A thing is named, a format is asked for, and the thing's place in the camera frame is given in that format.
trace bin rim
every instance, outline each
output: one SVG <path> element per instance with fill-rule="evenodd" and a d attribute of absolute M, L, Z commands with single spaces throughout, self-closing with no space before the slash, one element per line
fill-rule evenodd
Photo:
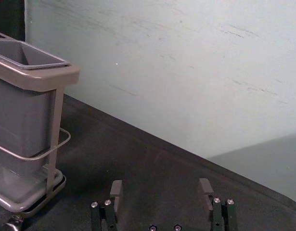
<path fill-rule="evenodd" d="M 17 67 L 19 69 L 22 69 L 22 70 L 36 70 L 36 69 L 54 68 L 54 67 L 62 67 L 62 66 L 70 65 L 70 63 L 68 61 L 66 61 L 66 60 L 64 60 L 62 58 L 59 58 L 59 57 L 57 57 L 57 56 L 55 56 L 53 54 L 50 54 L 50 53 L 48 53 L 46 51 L 43 51 L 42 49 L 39 49 L 39 48 L 37 48 L 37 47 L 35 47 L 33 45 L 30 45 L 30 44 L 28 44 L 26 42 L 15 40 L 15 39 L 9 39 L 9 38 L 0 38 L 0 41 L 1 42 L 21 43 L 21 44 L 24 44 L 25 46 L 28 46 L 28 47 L 30 47 L 32 49 L 35 49 L 38 52 L 41 52 L 41 53 L 43 53 L 45 55 L 48 55 L 48 56 L 60 61 L 58 63 L 52 63 L 52 64 L 25 65 L 25 64 L 20 64 L 19 62 L 14 61 L 14 60 L 0 54 L 0 60 L 5 61 L 6 63 L 11 64 L 11 65 L 13 65 L 13 66 L 15 66 L 15 67 Z"/>
<path fill-rule="evenodd" d="M 14 38 L 12 38 L 12 37 L 10 37 L 10 36 L 7 36 L 7 35 L 5 35 L 5 34 L 3 34 L 3 33 L 1 33 L 1 32 L 0 32 L 0 36 L 2 36 L 2 38 L 0 38 L 0 39 L 11 39 L 11 40 L 16 40 L 16 39 L 14 39 Z"/>
<path fill-rule="evenodd" d="M 78 82 L 79 72 L 79 66 L 74 64 L 25 70 L 0 58 L 0 79 L 23 90 L 46 92 L 64 88 L 66 85 Z"/>

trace light blue wall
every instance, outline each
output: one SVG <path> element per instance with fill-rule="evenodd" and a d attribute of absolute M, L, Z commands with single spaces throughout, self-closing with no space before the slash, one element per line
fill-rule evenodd
<path fill-rule="evenodd" d="M 244 175 L 273 154 L 218 157 L 296 134 L 296 0 L 33 0 L 26 29 L 68 94 Z"/>

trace black table surface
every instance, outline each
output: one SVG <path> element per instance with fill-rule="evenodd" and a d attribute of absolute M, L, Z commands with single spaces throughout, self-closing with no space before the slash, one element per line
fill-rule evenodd
<path fill-rule="evenodd" d="M 235 200 L 240 231 L 296 231 L 291 199 L 69 96 L 61 127 L 72 134 L 58 151 L 66 186 L 26 221 L 26 230 L 91 230 L 90 204 L 107 199 L 114 180 L 124 182 L 119 230 L 151 224 L 209 230 L 198 197 L 199 178 L 208 178 L 216 196 Z M 0 207 L 0 224 L 9 216 Z"/>

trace gray plastic tray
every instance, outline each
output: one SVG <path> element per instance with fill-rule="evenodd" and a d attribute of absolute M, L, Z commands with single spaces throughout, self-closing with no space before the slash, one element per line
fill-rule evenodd
<path fill-rule="evenodd" d="M 28 177 L 20 177 L 0 165 L 0 206 L 14 213 L 29 209 L 45 195 L 47 170 L 43 166 Z M 56 169 L 54 186 L 62 179 L 61 171 Z"/>
<path fill-rule="evenodd" d="M 66 66 L 70 63 L 28 43 L 0 39 L 0 59 L 23 70 Z"/>

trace bolt head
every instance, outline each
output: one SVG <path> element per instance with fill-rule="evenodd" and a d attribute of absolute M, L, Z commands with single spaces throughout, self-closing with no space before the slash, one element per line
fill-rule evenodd
<path fill-rule="evenodd" d="M 182 227 L 180 225 L 175 225 L 174 231 L 181 231 Z"/>
<path fill-rule="evenodd" d="M 213 199 L 213 201 L 214 201 L 215 203 L 220 203 L 220 199 L 219 199 L 218 197 L 215 197 L 215 198 Z"/>
<path fill-rule="evenodd" d="M 152 226 L 150 226 L 149 230 L 150 231 L 156 231 L 157 230 L 157 227 L 155 225 L 152 225 Z"/>
<path fill-rule="evenodd" d="M 110 205 L 110 204 L 111 204 L 111 200 L 105 201 L 105 205 Z"/>
<path fill-rule="evenodd" d="M 227 200 L 227 203 L 228 203 L 229 205 L 234 205 L 234 200 L 232 200 L 232 199 L 228 199 L 228 200 Z"/>
<path fill-rule="evenodd" d="M 96 201 L 91 203 L 91 207 L 92 207 L 92 208 L 95 208 L 95 207 L 97 207 L 97 206 L 98 206 L 98 203 L 97 203 Z"/>
<path fill-rule="evenodd" d="M 16 220 L 16 221 L 23 221 L 23 217 L 20 216 L 20 215 L 13 215 L 12 217 L 13 217 L 13 219 Z"/>

